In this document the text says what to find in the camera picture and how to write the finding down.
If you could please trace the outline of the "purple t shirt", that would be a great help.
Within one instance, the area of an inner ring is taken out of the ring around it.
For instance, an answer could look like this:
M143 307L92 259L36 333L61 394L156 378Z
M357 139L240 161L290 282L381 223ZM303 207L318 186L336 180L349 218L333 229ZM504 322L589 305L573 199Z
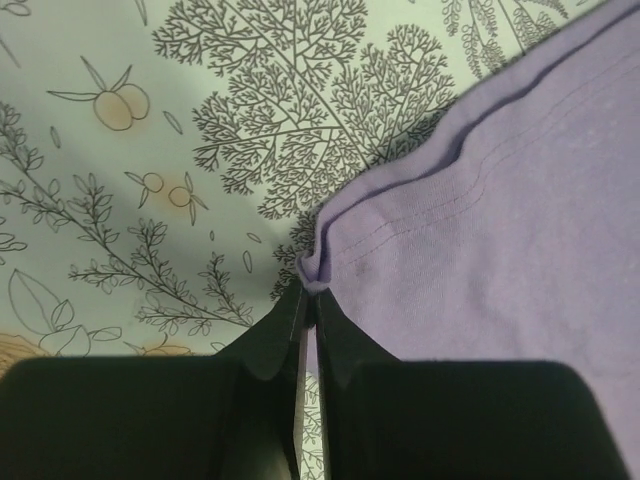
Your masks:
M608 1L321 210L313 291L404 360L549 359L639 474L639 5Z

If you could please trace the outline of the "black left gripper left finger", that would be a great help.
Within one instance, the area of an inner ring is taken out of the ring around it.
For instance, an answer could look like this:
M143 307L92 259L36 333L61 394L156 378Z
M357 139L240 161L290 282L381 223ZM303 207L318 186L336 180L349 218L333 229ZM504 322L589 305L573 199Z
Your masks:
M32 358L1 381L5 479L296 479L308 295L208 356Z

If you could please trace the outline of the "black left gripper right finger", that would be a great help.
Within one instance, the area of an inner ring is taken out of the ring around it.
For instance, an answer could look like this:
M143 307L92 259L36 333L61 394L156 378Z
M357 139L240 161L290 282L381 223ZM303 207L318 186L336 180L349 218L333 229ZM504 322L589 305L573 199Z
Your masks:
M314 300L330 479L626 479L594 395L549 361L402 361Z

